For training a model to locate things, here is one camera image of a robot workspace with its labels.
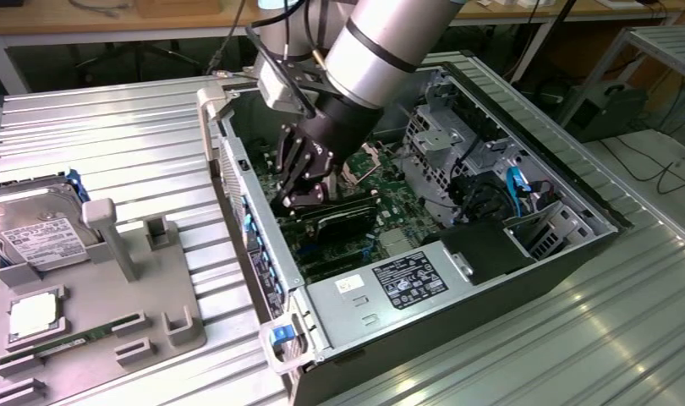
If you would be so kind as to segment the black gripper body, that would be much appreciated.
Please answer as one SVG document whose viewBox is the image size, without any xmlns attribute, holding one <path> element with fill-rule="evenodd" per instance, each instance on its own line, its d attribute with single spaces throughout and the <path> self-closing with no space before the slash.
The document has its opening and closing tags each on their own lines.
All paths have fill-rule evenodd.
<svg viewBox="0 0 685 406">
<path fill-rule="evenodd" d="M 309 140 L 311 162 L 301 171 L 308 180 L 317 180 L 336 170 L 360 149 L 383 115 L 381 109 L 369 109 L 344 96 L 323 94 L 316 100 L 316 116 L 297 124 Z"/>
</svg>

